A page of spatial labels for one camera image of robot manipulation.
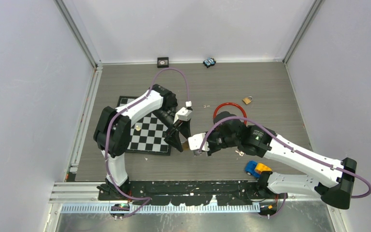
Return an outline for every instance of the black and white checkered board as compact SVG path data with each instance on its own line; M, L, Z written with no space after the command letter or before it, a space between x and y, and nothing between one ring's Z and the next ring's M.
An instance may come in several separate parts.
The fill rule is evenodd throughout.
M117 106L128 104L136 98L120 96ZM166 130L167 127L154 114L149 113L131 127L131 142L126 152L169 156L171 146L163 138L163 132Z

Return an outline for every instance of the padlock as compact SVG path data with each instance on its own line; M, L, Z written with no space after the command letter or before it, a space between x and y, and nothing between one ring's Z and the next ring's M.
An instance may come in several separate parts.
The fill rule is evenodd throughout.
M246 104L246 105L248 105L249 103L251 103L252 102L252 97L251 96L249 96L249 97L246 97L246 98L244 98L243 99L243 102Z

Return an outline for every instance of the toy car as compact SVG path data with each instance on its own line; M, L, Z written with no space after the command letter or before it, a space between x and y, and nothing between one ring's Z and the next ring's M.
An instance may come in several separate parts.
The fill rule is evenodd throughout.
M257 167L257 162L255 161L249 161L247 166L245 167L245 172L248 174L248 175L252 175L254 176L255 178L259 178L260 175L258 173L255 172L255 168Z
M207 68L214 66L217 61L214 58L208 58L205 61L202 62Z

